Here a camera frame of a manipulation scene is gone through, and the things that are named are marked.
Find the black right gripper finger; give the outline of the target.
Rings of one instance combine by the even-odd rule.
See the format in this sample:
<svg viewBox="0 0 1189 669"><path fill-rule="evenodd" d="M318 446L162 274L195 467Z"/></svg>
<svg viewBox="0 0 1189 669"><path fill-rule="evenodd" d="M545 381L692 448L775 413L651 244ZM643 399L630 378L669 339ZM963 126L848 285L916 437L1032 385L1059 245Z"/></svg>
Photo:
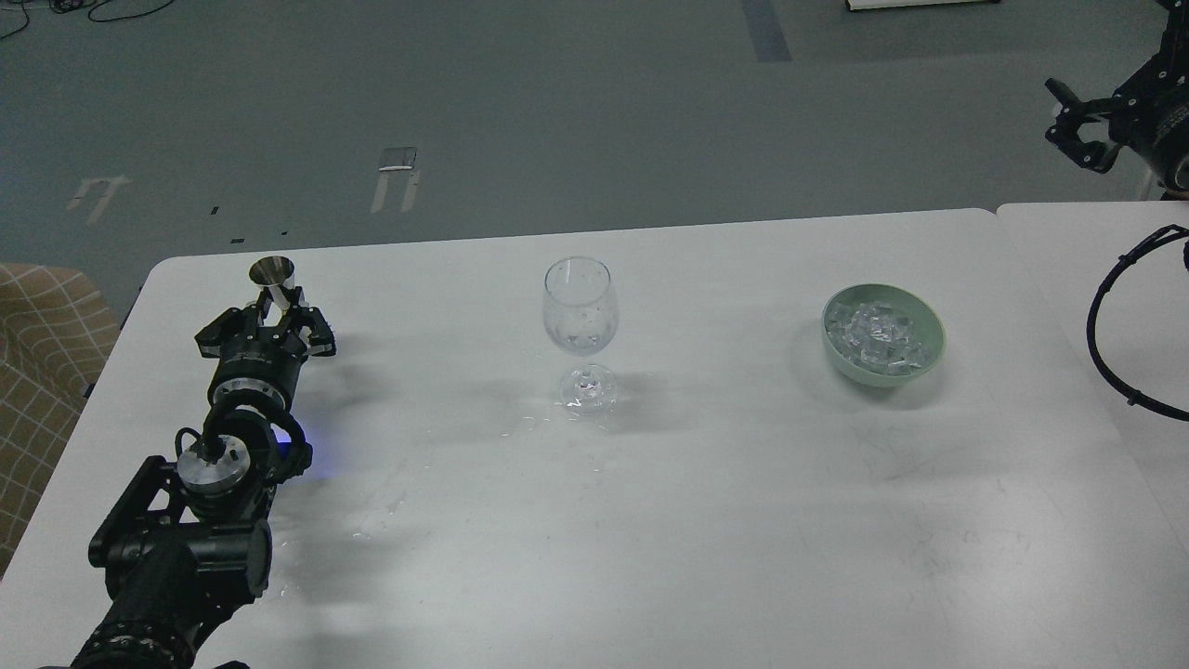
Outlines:
<svg viewBox="0 0 1189 669"><path fill-rule="evenodd" d="M1058 78L1048 78L1044 86L1058 103L1045 139L1078 168L1108 173L1116 164L1120 151L1116 141L1087 141L1081 135L1081 128L1088 124L1109 124L1114 114L1122 112L1122 97L1082 100Z"/></svg>

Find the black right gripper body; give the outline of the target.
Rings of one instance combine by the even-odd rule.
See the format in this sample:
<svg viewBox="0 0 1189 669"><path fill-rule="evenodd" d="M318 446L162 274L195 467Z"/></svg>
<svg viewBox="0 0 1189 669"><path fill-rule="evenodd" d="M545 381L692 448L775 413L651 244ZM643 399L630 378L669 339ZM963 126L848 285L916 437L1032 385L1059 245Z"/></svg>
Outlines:
<svg viewBox="0 0 1189 669"><path fill-rule="evenodd" d="M1185 201L1185 42L1162 46L1118 86L1114 97L1124 102L1125 111L1111 118L1111 156L1132 150L1164 188L1164 198Z"/></svg>

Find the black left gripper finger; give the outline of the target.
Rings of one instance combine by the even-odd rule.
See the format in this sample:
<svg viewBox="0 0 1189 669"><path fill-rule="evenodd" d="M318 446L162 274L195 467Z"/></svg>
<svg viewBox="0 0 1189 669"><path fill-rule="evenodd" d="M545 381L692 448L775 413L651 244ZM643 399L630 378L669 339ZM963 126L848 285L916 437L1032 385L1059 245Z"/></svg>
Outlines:
<svg viewBox="0 0 1189 669"><path fill-rule="evenodd" d="M334 356L338 351L331 323L319 308L289 308L283 316L283 348L297 359Z"/></svg>
<svg viewBox="0 0 1189 669"><path fill-rule="evenodd" d="M263 348L256 337L265 317L265 309L256 304L227 308L195 335L200 355L220 361L262 359Z"/></svg>

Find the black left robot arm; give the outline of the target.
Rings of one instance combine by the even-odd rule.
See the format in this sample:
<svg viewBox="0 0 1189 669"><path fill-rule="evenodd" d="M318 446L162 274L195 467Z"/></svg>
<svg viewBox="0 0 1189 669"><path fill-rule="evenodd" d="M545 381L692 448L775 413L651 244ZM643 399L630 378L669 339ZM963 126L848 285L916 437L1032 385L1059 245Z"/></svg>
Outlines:
<svg viewBox="0 0 1189 669"><path fill-rule="evenodd" d="M336 343L321 310L272 299L229 308L196 334L216 360L208 412L182 427L174 460L146 457L88 545L111 597L73 668L191 668L205 640L263 597L277 488L301 476L313 444L294 419L302 365Z"/></svg>

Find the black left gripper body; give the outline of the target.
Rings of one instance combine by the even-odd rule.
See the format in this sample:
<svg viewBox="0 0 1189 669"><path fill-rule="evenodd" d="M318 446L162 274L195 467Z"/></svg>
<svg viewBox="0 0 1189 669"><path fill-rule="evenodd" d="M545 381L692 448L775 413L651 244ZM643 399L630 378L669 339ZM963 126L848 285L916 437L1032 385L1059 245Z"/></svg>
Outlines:
<svg viewBox="0 0 1189 669"><path fill-rule="evenodd" d="M209 343L209 356L218 359L209 405L216 405L233 391L254 391L290 411L302 365L308 361L308 347L292 334L221 335Z"/></svg>

